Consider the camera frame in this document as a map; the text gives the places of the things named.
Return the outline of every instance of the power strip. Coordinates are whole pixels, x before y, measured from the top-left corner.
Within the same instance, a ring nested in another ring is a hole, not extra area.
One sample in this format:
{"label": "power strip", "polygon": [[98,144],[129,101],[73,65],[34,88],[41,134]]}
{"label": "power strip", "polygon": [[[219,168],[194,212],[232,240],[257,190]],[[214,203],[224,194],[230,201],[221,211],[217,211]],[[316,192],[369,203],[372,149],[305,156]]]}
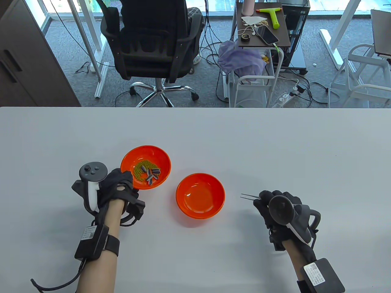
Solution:
{"label": "power strip", "polygon": [[277,100],[277,103],[275,103],[272,108],[283,108],[285,105],[291,102],[294,97],[295,96],[290,96],[289,94],[285,93],[281,98]]}

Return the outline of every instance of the cabinet handle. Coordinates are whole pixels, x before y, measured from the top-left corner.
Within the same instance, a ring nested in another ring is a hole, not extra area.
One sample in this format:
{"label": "cabinet handle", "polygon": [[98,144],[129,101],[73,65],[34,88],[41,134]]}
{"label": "cabinet handle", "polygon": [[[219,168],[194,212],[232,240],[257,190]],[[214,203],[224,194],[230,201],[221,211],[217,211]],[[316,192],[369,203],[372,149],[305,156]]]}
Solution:
{"label": "cabinet handle", "polygon": [[15,66],[17,71],[19,72],[23,71],[22,68],[19,66],[18,62],[15,60],[14,56],[12,56],[11,52],[9,52],[8,50],[4,50],[4,53],[11,61],[12,65]]}
{"label": "cabinet handle", "polygon": [[8,75],[10,81],[12,83],[17,83],[18,81],[16,80],[16,78],[12,75],[12,73],[8,70],[8,68],[5,66],[5,64],[3,63],[3,61],[0,61],[0,67],[5,71],[6,75]]}

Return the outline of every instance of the plaid pants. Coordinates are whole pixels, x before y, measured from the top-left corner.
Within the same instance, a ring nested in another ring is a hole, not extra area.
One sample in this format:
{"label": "plaid pants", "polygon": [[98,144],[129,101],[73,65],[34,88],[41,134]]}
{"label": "plaid pants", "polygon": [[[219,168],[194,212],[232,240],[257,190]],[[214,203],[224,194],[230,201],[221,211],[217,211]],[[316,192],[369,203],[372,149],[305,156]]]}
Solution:
{"label": "plaid pants", "polygon": [[[189,18],[189,23],[190,24],[192,23],[193,15],[196,14],[196,13],[199,13],[199,14],[202,15],[201,10],[199,8],[197,8],[197,7],[190,7],[190,8],[187,9],[187,17]],[[200,29],[203,30],[204,26],[205,26],[205,20],[204,20],[204,17],[202,17]]]}

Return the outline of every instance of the pink bottle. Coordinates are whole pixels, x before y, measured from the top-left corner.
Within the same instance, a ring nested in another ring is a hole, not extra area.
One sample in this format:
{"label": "pink bottle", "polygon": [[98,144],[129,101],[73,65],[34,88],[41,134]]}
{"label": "pink bottle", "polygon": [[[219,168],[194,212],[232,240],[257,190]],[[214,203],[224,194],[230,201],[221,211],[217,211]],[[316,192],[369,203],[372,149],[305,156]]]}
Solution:
{"label": "pink bottle", "polygon": [[244,0],[242,6],[242,14],[244,16],[251,16],[254,14],[255,0]]}

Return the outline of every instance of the office chair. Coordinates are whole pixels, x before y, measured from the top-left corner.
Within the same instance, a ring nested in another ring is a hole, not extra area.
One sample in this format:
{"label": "office chair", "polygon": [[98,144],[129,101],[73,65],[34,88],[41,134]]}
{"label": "office chair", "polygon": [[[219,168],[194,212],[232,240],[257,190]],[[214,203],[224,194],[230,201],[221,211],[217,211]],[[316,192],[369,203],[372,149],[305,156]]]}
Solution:
{"label": "office chair", "polygon": [[166,87],[165,82],[174,83],[193,68],[193,59],[199,51],[201,14],[195,14],[190,23],[185,0],[121,0],[120,11],[107,7],[103,0],[97,2],[103,12],[100,29],[121,77],[126,80],[132,76],[155,79],[154,86],[143,82],[130,86],[131,95],[136,94],[135,87],[152,91],[137,107],[143,107],[156,96],[160,96],[167,107],[173,107],[165,94],[171,91],[189,91],[192,100],[198,100],[194,89]]}

